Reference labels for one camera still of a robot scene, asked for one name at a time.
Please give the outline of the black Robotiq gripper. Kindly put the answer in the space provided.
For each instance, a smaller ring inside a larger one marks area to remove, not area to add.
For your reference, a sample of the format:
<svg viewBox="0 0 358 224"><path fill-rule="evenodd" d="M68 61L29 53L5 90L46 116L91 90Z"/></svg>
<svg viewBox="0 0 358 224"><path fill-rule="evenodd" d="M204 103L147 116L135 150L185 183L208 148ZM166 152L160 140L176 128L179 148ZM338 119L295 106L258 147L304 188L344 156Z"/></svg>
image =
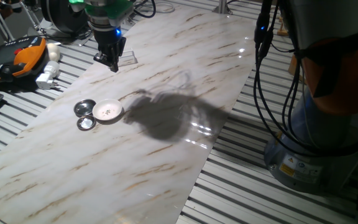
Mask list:
<svg viewBox="0 0 358 224"><path fill-rule="evenodd" d="M93 57L94 61L106 65L112 72L117 72L119 57L123 54L126 44L121 28L109 31L95 30L94 38L98 43L98 53Z"/></svg>

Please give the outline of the person's hand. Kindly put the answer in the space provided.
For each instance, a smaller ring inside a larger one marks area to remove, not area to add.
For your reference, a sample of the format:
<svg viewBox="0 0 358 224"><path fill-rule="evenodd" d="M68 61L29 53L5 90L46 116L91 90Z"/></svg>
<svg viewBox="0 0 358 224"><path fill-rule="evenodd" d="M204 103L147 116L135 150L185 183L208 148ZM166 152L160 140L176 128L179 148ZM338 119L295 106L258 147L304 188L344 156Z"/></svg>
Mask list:
<svg viewBox="0 0 358 224"><path fill-rule="evenodd" d="M6 19L7 17L9 17L10 15L13 14L13 10L4 6L2 8L0 8L0 15L2 16L3 19Z"/></svg>

